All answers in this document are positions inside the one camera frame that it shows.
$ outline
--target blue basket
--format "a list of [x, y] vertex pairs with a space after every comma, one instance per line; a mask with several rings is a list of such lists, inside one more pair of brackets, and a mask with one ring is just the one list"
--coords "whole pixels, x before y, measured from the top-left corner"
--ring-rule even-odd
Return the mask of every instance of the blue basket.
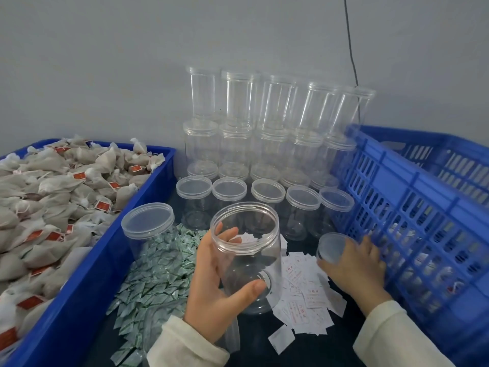
[[[32, 144], [42, 148], [59, 139]], [[108, 142], [97, 142], [109, 146]], [[132, 144], [118, 143], [132, 149]], [[148, 146], [166, 160], [148, 178], [107, 229], [77, 270], [63, 286], [5, 367], [44, 367], [78, 365], [92, 342], [105, 312], [133, 261], [129, 242], [120, 222], [133, 208], [149, 202], [165, 202], [176, 179], [173, 174], [174, 148]], [[27, 147], [16, 151], [27, 154]]]
[[356, 201], [333, 216], [337, 229], [372, 234], [389, 292], [455, 364], [479, 363], [489, 346], [489, 149], [444, 134], [362, 131], [336, 173]]

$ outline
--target person's left hand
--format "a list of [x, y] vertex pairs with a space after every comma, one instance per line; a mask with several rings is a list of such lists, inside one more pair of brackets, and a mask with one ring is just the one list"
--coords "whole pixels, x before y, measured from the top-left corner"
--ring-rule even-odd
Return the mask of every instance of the person's left hand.
[[[222, 223], [219, 223], [216, 233], [222, 228]], [[232, 240], [236, 234], [238, 228], [231, 228], [221, 233], [219, 238], [240, 243], [240, 238]], [[211, 343], [221, 338], [235, 317], [266, 288], [264, 281], [256, 279], [227, 297], [219, 289], [219, 280], [218, 253], [212, 242], [211, 232], [208, 231], [197, 249], [197, 262], [183, 320]]]

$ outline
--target pile of green packets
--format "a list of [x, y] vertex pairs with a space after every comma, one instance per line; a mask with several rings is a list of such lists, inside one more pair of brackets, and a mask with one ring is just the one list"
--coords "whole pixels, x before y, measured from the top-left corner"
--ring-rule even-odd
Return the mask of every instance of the pile of green packets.
[[144, 319], [149, 310], [168, 304], [172, 309], [165, 312], [166, 319], [159, 320], [162, 323], [170, 314], [182, 316], [185, 312], [186, 302], [176, 300], [188, 296], [197, 246], [207, 231], [192, 231], [182, 224], [176, 228], [178, 250], [167, 250], [171, 233], [148, 240], [107, 310], [108, 315], [117, 309], [114, 329], [119, 328], [119, 335], [126, 339], [111, 357], [116, 366], [137, 367], [144, 359]]

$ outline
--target hand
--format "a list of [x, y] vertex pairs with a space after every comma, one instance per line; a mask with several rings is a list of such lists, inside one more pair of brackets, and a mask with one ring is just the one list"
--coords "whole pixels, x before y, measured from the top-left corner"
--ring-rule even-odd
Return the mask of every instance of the hand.
[[380, 251], [372, 244], [370, 236], [364, 236], [359, 246], [347, 239], [337, 264], [318, 259], [317, 265], [353, 297], [365, 316], [382, 302], [392, 300], [384, 290], [385, 262], [380, 259]]
[[[219, 223], [216, 233], [223, 228]], [[241, 243], [238, 228], [231, 228], [219, 235], [225, 241]], [[241, 290], [227, 297], [219, 289], [218, 253], [210, 231], [200, 240], [197, 249], [195, 272], [190, 283], [187, 310], [183, 320], [211, 343], [215, 343], [235, 317], [248, 307], [265, 290], [260, 279], [244, 285]]]

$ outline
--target pile of tea bags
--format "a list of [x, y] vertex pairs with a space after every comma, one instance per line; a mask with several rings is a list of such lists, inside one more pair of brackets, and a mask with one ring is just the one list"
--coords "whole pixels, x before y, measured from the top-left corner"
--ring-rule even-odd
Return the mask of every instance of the pile of tea bags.
[[[107, 310], [107, 314], [110, 314], [117, 309], [114, 329], [120, 328], [119, 335], [126, 339], [126, 343], [111, 357], [116, 366], [137, 367], [143, 360], [144, 318], [150, 308], [170, 305], [188, 296], [197, 246], [207, 231], [195, 232], [182, 224], [177, 229], [178, 250], [164, 252], [170, 233], [150, 239], [140, 257], [132, 263], [124, 283]], [[183, 315], [184, 305], [181, 305], [179, 311]]]
[[163, 154], [80, 136], [0, 160], [0, 365]]

